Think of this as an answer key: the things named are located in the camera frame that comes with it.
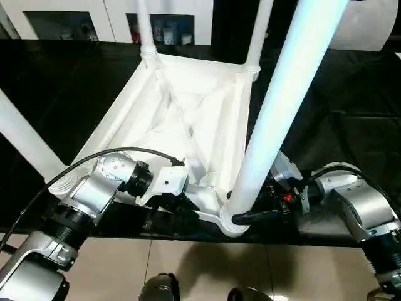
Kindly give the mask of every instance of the white cabinet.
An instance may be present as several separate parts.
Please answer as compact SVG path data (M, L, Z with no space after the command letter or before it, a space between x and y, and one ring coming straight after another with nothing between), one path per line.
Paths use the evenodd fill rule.
M0 0L22 39L115 41L103 0Z
M133 42L135 24L132 24L137 13L136 0L105 0L108 17L117 42ZM154 25L155 19L182 17L193 23L192 39L196 45L210 45L212 37L213 0L147 0L147 9Z

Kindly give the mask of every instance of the black table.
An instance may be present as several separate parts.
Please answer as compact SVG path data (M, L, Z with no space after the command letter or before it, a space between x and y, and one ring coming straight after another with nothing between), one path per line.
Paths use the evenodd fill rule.
M36 131L69 164L140 63L139 47L125 43L1 40L0 88ZM213 60L206 46L159 47L172 55ZM253 84L250 137L280 49L264 46L261 73ZM333 161L352 163L401 198L401 61L393 53L329 50L282 146L300 169ZM0 231L43 185L43 179L0 137ZM56 203L50 194L18 226L30 232ZM321 206L296 223L253 226L226 238L215 227L158 213L142 229L147 209L112 204L96 236L194 241L353 246L342 221Z

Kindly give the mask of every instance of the silver robot arm segment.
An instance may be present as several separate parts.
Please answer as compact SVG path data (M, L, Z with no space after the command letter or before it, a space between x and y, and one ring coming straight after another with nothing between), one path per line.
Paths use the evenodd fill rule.
M0 270L0 298L12 301L64 300L68 271L78 250L99 223L117 189L143 196L152 174L124 153L98 158L88 176L57 205L39 231L32 232Z

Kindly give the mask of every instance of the black fabric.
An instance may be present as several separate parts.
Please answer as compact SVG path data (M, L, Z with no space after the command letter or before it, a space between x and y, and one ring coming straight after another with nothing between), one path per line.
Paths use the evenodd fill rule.
M0 47L0 88L65 164L76 156L140 63L139 47L125 43L1 40ZM217 60L206 46L162 46L159 51ZM264 45L261 73L251 93L248 138L279 52ZM230 56L219 60L232 62ZM393 53L329 50L282 150L302 169L333 161L355 164L397 197L401 192L400 69L401 61ZM3 136L0 149L0 230L4 230L42 187L43 179ZM41 213L55 201L49 194L43 196L18 231L36 229L42 223ZM342 221L320 206L297 218L296 226L251 227L236 239L226 238L212 224L160 212L152 230L144 231L147 212L112 204L95 235L354 245Z

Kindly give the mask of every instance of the white pole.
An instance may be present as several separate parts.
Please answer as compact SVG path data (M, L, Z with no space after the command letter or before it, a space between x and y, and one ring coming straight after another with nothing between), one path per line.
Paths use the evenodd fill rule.
M46 182L66 168L2 90L0 90L0 133L44 177ZM65 176L56 182L50 191L57 195L67 193L73 182L73 176Z
M264 38L268 30L273 0L260 0L258 14L256 15L255 25L253 26L251 43L249 44L248 54L244 64L244 71L254 73L253 80L258 79L260 72L259 60L261 58Z
M140 54L148 66L156 63L157 50L153 42L152 25L146 7L146 0L138 1L138 25L140 33Z
M247 230L231 218L252 208L347 3L299 0L231 198L221 209L223 225L232 236Z

